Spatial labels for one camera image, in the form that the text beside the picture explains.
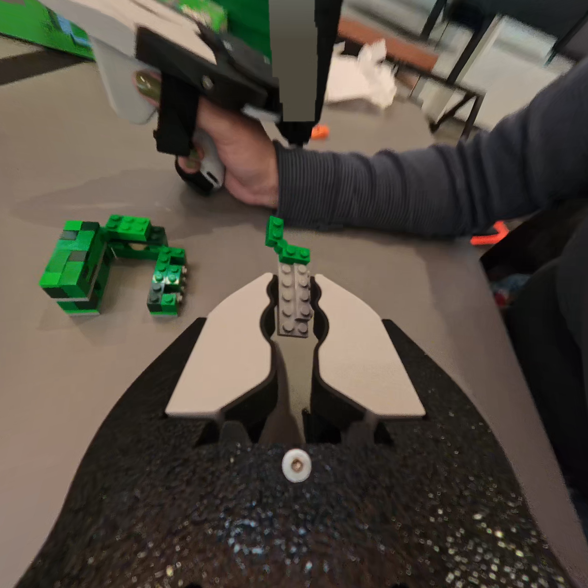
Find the white crumpled paper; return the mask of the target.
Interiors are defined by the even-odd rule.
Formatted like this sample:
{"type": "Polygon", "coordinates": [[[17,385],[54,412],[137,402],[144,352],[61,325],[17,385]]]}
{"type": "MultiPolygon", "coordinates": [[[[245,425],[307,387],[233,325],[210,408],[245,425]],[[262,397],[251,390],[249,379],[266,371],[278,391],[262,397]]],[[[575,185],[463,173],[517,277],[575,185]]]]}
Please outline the white crumpled paper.
{"type": "Polygon", "coordinates": [[[357,56],[345,55],[345,42],[335,44],[325,90],[325,103],[342,104],[361,100],[384,111],[398,90],[393,68],[386,61],[383,38],[361,46],[357,56]]]}

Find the person's dark sweater torso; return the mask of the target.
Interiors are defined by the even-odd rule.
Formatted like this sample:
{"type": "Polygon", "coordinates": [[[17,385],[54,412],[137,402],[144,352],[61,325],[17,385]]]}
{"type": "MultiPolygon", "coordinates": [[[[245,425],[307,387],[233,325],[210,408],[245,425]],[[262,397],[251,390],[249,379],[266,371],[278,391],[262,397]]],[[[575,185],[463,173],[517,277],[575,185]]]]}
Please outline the person's dark sweater torso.
{"type": "Polygon", "coordinates": [[[587,212],[506,311],[518,363],[587,534],[587,212]]]}

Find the black metal cart frame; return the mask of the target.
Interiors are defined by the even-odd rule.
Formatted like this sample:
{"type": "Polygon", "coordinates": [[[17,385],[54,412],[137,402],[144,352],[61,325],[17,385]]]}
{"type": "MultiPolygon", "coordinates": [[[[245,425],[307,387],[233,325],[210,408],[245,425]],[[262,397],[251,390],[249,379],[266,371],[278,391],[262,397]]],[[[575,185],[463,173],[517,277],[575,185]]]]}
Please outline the black metal cart frame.
{"type": "Polygon", "coordinates": [[[431,133],[437,133],[462,107],[472,104],[462,131],[462,137],[467,138],[481,109],[484,93],[464,86],[462,78],[483,50],[486,37],[491,33],[495,14],[484,11],[479,1],[435,1],[419,34],[420,40],[429,40],[439,19],[464,26],[472,34],[446,78],[433,74],[428,76],[429,81],[440,85],[430,105],[429,128],[431,133]]]}

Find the grey desk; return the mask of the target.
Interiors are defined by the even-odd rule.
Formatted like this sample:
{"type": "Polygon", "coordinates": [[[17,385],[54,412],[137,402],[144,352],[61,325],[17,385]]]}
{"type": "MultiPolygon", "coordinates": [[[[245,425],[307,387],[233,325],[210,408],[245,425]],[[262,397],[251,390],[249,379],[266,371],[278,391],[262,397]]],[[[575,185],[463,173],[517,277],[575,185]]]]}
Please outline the grey desk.
{"type": "MultiPolygon", "coordinates": [[[[268,212],[193,196],[151,126],[111,110],[92,63],[1,86],[1,587],[51,531],[92,438],[135,379],[196,318],[271,271],[268,212]],[[150,217],[187,250],[178,319],[146,310],[149,263],[113,267],[103,313],[71,318],[39,287],[65,221],[150,217]]],[[[552,550],[587,586],[587,545],[489,292],[464,240],[289,231],[312,268],[393,320],[467,394],[518,476],[552,550]]]]}

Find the grey plate with green bricks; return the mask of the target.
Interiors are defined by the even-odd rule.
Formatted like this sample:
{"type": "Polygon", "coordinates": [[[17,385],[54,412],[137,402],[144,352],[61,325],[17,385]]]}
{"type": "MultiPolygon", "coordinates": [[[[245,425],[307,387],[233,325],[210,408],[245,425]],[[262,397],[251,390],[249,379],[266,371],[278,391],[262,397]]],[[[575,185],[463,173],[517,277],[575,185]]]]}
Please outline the grey plate with green bricks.
{"type": "Polygon", "coordinates": [[[277,334],[305,339],[313,317],[311,250],[288,243],[283,219],[270,216],[265,245],[277,255],[277,334]]]}

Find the person's right hand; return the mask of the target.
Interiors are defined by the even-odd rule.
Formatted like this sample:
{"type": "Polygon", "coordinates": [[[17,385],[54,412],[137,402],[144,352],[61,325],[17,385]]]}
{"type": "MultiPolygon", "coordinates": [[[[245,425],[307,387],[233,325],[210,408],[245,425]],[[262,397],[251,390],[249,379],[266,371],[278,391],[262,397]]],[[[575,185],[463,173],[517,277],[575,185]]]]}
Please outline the person's right hand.
{"type": "Polygon", "coordinates": [[[225,167],[224,187],[238,201],[276,209],[279,195],[274,143],[262,124],[201,98],[196,126],[206,132],[225,167]]]}

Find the green brick u-shaped model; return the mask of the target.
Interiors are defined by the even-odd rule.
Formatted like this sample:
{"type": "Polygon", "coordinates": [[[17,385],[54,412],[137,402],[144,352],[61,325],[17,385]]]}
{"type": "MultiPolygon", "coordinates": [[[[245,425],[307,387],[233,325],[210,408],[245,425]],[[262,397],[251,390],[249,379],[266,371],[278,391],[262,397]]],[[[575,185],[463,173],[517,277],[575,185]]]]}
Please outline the green brick u-shaped model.
{"type": "Polygon", "coordinates": [[[68,220],[40,278],[40,288],[69,315],[98,315],[116,260],[155,263],[146,306],[178,316],[187,277],[185,249],[168,244],[147,217],[111,215],[106,224],[68,220]]]}

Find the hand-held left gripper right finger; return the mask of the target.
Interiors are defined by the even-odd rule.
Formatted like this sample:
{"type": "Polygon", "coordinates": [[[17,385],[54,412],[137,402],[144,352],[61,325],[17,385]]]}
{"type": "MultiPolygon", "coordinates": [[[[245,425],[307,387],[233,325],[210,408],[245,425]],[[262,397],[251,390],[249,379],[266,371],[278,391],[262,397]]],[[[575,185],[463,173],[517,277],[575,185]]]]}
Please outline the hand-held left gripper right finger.
{"type": "Polygon", "coordinates": [[[391,422],[420,421],[426,410],[386,328],[370,305],[316,274],[310,407],[303,410],[310,444],[392,445],[391,422]]]}

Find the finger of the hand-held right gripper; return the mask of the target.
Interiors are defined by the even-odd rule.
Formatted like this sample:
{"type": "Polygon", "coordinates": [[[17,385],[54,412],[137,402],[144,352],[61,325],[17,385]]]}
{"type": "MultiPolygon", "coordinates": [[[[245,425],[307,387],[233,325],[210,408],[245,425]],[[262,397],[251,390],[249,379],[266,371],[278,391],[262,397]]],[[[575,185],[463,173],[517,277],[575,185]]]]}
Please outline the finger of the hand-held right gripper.
{"type": "Polygon", "coordinates": [[[203,25],[160,1],[44,1],[44,6],[80,27],[88,36],[109,103],[122,119],[149,122],[155,108],[134,86],[135,73],[157,71],[135,55],[138,29],[171,40],[206,62],[216,64],[201,39],[203,25]]]}

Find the person's right forearm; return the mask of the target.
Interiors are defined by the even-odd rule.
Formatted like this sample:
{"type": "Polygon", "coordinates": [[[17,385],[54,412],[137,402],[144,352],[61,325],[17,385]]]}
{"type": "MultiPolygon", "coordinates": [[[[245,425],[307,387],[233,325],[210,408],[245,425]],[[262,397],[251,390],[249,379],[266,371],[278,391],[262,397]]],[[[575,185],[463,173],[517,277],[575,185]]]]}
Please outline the person's right forearm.
{"type": "Polygon", "coordinates": [[[587,197],[587,60],[454,146],[364,156],[275,143],[275,152],[287,224],[470,236],[587,197]]]}

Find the green toy brick box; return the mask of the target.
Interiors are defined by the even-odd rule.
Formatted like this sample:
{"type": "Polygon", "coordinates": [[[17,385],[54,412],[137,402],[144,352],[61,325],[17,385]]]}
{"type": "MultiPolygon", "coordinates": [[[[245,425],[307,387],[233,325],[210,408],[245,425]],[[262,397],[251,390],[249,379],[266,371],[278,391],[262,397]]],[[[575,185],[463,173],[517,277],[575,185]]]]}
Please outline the green toy brick box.
{"type": "Polygon", "coordinates": [[[94,61],[85,31],[38,1],[1,1],[1,33],[94,61]]]}

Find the wood edged side table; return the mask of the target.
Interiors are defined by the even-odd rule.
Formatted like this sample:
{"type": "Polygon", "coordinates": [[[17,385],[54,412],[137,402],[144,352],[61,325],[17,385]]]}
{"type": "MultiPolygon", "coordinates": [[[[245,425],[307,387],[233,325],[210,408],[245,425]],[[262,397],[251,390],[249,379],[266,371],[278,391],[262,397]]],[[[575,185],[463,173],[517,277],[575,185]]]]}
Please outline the wood edged side table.
{"type": "Polygon", "coordinates": [[[386,59],[390,62],[407,63],[427,72],[431,72],[437,64],[439,56],[429,48],[423,48],[415,42],[403,40],[356,19],[340,17],[337,41],[345,43],[345,55],[357,56],[361,48],[381,40],[385,41],[386,59]]]}

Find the person's blue jeans legs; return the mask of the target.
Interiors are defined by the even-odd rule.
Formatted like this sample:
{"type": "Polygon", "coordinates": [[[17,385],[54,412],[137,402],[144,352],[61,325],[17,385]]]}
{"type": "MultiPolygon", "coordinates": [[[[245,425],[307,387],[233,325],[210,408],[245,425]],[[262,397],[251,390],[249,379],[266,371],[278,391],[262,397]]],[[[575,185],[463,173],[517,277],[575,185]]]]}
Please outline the person's blue jeans legs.
{"type": "Polygon", "coordinates": [[[531,275],[513,273],[490,283],[493,298],[500,310],[507,308],[518,296],[531,275]]]}

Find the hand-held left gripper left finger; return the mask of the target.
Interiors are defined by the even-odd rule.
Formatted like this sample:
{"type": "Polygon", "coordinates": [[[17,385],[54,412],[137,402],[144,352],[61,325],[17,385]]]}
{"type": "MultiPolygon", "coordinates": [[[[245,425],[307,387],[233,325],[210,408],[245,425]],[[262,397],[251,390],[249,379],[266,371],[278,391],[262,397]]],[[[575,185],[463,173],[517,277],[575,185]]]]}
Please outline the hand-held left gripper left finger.
{"type": "Polygon", "coordinates": [[[206,317],[165,409],[168,417],[239,423],[259,441],[278,399],[275,275],[235,291],[206,317]]]}

